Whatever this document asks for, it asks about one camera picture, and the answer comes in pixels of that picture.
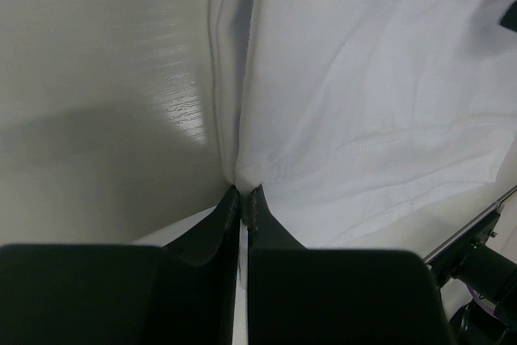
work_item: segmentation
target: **white towel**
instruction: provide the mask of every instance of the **white towel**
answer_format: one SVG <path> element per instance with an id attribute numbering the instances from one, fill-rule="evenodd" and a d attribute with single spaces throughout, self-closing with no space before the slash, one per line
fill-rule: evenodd
<path id="1" fill-rule="evenodd" d="M 262 183 L 306 246 L 493 182 L 517 128 L 513 1 L 254 0 L 244 81 L 217 86 L 227 176 Z"/>

